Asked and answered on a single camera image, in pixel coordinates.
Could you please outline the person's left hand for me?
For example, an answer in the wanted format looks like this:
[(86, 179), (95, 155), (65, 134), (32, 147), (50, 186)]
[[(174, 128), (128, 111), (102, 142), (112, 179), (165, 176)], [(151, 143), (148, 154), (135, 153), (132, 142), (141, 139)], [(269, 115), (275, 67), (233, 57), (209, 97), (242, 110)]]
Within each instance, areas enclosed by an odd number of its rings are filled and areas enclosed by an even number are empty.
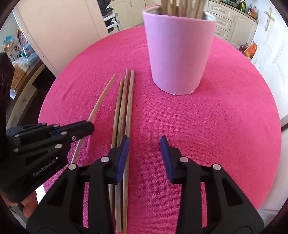
[[(1, 197), (3, 198), (4, 202), (7, 206), (18, 206), (18, 203), (13, 203), (9, 201), (3, 194), (1, 194)], [(26, 218), (29, 218), (32, 213), (35, 211), (38, 201), (37, 201), (37, 193), (36, 191), (33, 191), (27, 198), (25, 198), (21, 204), (23, 207), (23, 214)]]

